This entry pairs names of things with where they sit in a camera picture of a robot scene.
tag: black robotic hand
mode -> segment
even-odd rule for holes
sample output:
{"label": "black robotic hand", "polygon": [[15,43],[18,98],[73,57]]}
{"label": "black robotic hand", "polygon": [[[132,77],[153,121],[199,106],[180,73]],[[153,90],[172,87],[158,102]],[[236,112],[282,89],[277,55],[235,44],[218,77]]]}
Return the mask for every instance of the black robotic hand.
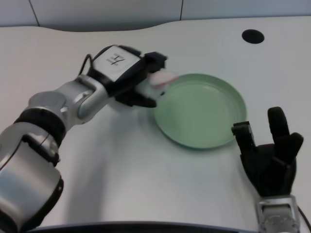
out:
{"label": "black robotic hand", "polygon": [[231,130],[241,150],[244,170],[260,196],[289,195],[303,137],[289,133],[280,107],[270,108],[268,118],[274,144],[256,146],[248,121],[234,124]]}
{"label": "black robotic hand", "polygon": [[141,56],[140,51],[131,47],[112,45],[101,50],[94,58],[88,54],[79,74],[88,59],[90,68],[87,75],[100,82],[109,97],[115,97],[116,101],[128,106],[156,107],[156,100],[140,93],[136,87],[149,74],[165,68],[166,56],[158,52]]}

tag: silver robotic arm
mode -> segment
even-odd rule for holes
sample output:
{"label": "silver robotic arm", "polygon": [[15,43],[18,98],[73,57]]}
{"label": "silver robotic arm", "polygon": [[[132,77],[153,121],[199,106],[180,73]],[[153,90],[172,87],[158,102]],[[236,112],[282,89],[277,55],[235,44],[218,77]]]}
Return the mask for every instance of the silver robotic arm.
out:
{"label": "silver robotic arm", "polygon": [[84,65],[87,59],[91,64],[87,75],[32,96],[20,117],[0,135],[3,232],[37,227],[58,201],[64,187],[55,168],[58,148],[74,125],[90,121],[112,97],[129,106],[156,106],[136,87],[165,68],[165,56],[152,52],[142,57],[132,48],[110,46],[94,59],[88,55]]}

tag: metal bracket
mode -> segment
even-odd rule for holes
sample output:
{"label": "metal bracket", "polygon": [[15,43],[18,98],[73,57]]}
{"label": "metal bracket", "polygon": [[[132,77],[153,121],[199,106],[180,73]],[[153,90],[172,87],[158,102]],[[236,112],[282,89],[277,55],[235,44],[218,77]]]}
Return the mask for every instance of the metal bracket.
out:
{"label": "metal bracket", "polygon": [[261,233],[299,232],[299,212],[293,195],[261,199],[258,214]]}

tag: plate rim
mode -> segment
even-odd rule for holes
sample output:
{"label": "plate rim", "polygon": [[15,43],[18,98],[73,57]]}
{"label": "plate rim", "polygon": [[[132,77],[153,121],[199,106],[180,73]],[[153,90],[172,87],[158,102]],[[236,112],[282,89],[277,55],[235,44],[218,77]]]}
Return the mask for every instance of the plate rim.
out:
{"label": "plate rim", "polygon": [[[179,78],[181,78],[181,77],[183,77],[183,76],[188,76],[188,75],[209,76],[209,77],[215,78],[215,79],[217,79],[217,80],[219,80],[219,81],[221,81],[221,82],[224,82],[225,84],[229,85],[229,86],[240,96],[240,98],[241,98],[241,100],[242,100],[242,105],[243,105],[243,107],[244,107],[244,109],[245,109],[245,116],[244,116],[243,121],[246,121],[246,120],[247,120],[247,107],[246,107],[245,100],[244,100],[243,96],[239,93],[239,91],[237,91],[237,89],[236,89],[233,85],[231,85],[230,83],[226,82],[226,81],[223,80],[223,79],[217,78],[217,77],[215,77],[215,76],[213,76],[213,75],[203,74],[203,73],[189,73],[189,74],[183,74],[183,75],[179,76]],[[176,139],[170,137],[170,136],[162,129],[162,127],[160,126],[160,124],[159,124],[158,121],[157,121],[157,117],[156,117],[156,108],[154,108],[153,116],[154,116],[154,119],[155,119],[155,122],[156,122],[157,126],[160,128],[160,130],[162,131],[162,133],[165,134],[166,137],[168,137],[168,138],[169,138],[170,140],[172,140],[173,142],[175,142],[175,143],[177,143],[177,144],[179,144],[179,145],[185,146],[185,147],[187,147],[187,148],[199,149],[199,150],[203,150],[203,149],[214,149],[214,148],[218,148],[218,147],[224,146],[224,145],[226,145],[226,144],[228,144],[228,143],[230,143],[230,142],[232,142],[232,141],[234,140],[234,136],[233,136],[231,139],[229,139],[229,140],[227,140],[227,141],[224,141],[224,142],[222,142],[222,143],[220,143],[220,144],[218,144],[218,145],[215,145],[215,146],[208,146],[208,147],[206,147],[206,146],[204,146],[204,147],[194,147],[194,146],[190,146],[190,145],[187,145],[187,144],[185,144],[185,143],[183,143],[183,142],[177,141]]]}

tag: black hole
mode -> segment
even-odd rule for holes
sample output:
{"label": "black hole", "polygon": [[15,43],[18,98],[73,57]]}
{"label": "black hole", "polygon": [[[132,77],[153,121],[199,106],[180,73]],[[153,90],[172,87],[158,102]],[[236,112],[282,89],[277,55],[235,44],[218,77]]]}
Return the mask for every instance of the black hole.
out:
{"label": "black hole", "polygon": [[254,29],[248,29],[242,33],[242,38],[251,44],[259,44],[264,41],[264,35]]}

